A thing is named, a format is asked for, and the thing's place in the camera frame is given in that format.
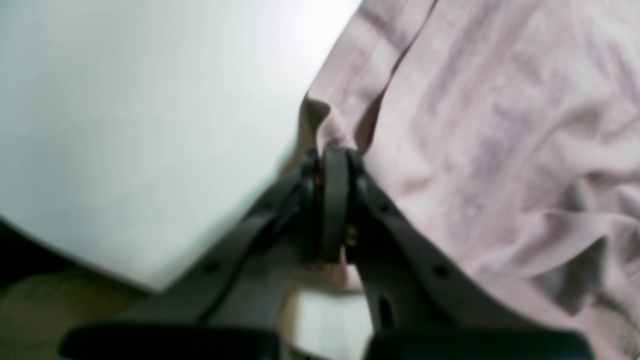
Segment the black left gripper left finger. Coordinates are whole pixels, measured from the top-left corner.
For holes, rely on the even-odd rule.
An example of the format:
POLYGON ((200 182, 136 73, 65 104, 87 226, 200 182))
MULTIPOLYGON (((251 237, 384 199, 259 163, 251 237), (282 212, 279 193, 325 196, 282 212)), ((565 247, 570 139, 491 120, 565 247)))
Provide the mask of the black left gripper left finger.
POLYGON ((274 183, 182 278, 69 331, 64 360, 289 360, 277 330, 290 278, 317 255, 318 155, 274 183))

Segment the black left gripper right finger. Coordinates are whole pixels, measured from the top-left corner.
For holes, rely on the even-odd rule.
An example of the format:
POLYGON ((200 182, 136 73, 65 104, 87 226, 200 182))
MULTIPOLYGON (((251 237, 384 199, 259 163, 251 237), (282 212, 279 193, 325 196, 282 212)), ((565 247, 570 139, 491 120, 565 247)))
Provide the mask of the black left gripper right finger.
POLYGON ((374 335, 366 360, 592 360, 586 338, 527 319, 423 237, 358 153, 322 153, 322 259, 354 264, 374 335))

